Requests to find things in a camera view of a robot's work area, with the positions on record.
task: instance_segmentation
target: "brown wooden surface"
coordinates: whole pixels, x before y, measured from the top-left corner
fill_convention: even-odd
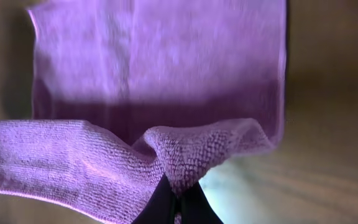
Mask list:
[[[0,119],[30,115],[34,37],[22,9],[34,2],[0,0]],[[358,224],[358,1],[292,0],[290,6],[282,145],[209,176],[242,187],[220,199],[237,198],[225,202],[244,217],[237,223]],[[93,222],[56,205],[0,195],[5,223]]]

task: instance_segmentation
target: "folded towel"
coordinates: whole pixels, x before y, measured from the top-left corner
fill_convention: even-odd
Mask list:
[[[285,0],[54,0],[29,10],[33,120],[0,121],[0,194],[130,223],[283,133]]]

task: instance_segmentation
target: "cloth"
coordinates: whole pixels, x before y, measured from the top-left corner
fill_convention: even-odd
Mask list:
[[[283,134],[285,0],[54,0],[35,26],[33,120],[0,121],[0,194],[130,223]]]

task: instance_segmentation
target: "black object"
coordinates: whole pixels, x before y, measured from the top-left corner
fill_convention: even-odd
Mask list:
[[[223,223],[209,206],[198,182],[177,198],[164,174],[146,207],[132,224],[173,224],[178,213],[182,224]]]

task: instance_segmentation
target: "textured purple fabric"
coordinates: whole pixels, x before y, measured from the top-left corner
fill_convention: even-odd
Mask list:
[[[0,194],[130,223],[163,173],[180,195],[230,156],[272,150],[283,134],[285,8],[285,0],[32,8],[34,120],[0,121]]]

